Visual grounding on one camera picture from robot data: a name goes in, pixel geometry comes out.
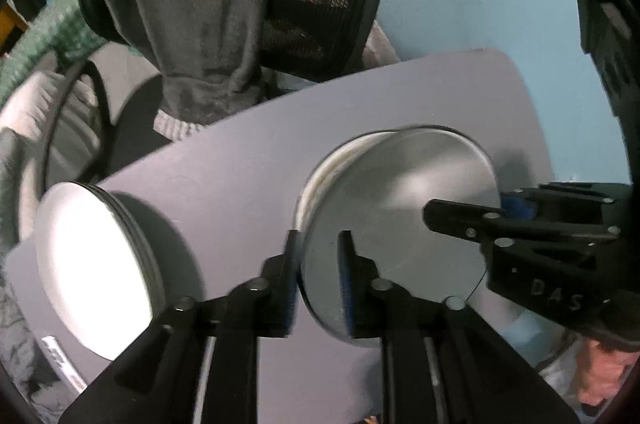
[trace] light blue wall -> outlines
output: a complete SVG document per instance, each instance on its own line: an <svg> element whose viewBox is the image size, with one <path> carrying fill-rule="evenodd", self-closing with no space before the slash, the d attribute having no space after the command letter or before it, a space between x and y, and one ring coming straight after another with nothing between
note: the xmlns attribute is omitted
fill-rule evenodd
<svg viewBox="0 0 640 424"><path fill-rule="evenodd" d="M529 87L557 179L628 181L617 120L579 45L575 0L382 0L401 59L491 46Z"/></svg>

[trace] gray table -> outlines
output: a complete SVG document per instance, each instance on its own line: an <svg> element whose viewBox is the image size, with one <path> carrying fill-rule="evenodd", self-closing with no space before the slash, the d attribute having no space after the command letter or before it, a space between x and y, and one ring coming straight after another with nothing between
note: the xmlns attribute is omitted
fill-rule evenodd
<svg viewBox="0 0 640 424"><path fill-rule="evenodd" d="M104 181L120 192L158 256L168 298L224 295L282 251L298 194L329 152L358 134L443 125L491 156L502 190L552 179L529 94L495 50L437 54L314 86L242 112ZM54 335L93 380L108 364L50 307L33 244L8 278L37 336ZM114 289L117 279L114 278ZM342 343L300 301L292 335L260 342L260 424L355 422L381 407L380 353Z"/></svg>

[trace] green checkered cloth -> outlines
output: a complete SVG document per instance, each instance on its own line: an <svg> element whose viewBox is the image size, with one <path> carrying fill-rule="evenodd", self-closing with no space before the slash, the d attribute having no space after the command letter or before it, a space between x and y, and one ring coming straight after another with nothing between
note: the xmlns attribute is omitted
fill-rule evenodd
<svg viewBox="0 0 640 424"><path fill-rule="evenodd" d="M58 67L64 71L105 43L87 26L78 0L51 0L0 67L0 109L46 53L54 51Z"/></svg>

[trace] person's hand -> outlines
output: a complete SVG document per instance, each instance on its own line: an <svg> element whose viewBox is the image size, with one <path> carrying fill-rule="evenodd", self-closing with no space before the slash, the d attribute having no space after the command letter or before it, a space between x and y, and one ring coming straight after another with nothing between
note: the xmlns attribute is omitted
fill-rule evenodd
<svg viewBox="0 0 640 424"><path fill-rule="evenodd" d="M598 406L614 397L621 386L626 367L635 364L640 352L609 350L598 341L585 339L576 357L575 382L578 399L589 406Z"/></svg>

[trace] stack of plates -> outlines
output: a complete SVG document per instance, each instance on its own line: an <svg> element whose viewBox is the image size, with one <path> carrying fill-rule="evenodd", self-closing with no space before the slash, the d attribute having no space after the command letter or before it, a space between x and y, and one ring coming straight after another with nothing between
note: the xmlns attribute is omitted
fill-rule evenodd
<svg viewBox="0 0 640 424"><path fill-rule="evenodd" d="M499 207L497 179L484 151L440 127L359 137L327 157L300 195L296 228L303 232L302 292L316 319L348 338L340 293L337 236L348 229L358 254L380 276L415 296L468 297L481 283L479 245L432 232L422 221L438 198Z"/></svg>
<svg viewBox="0 0 640 424"><path fill-rule="evenodd" d="M49 301L88 349L113 360L165 308L156 259L130 213L95 186L59 183L34 225Z"/></svg>

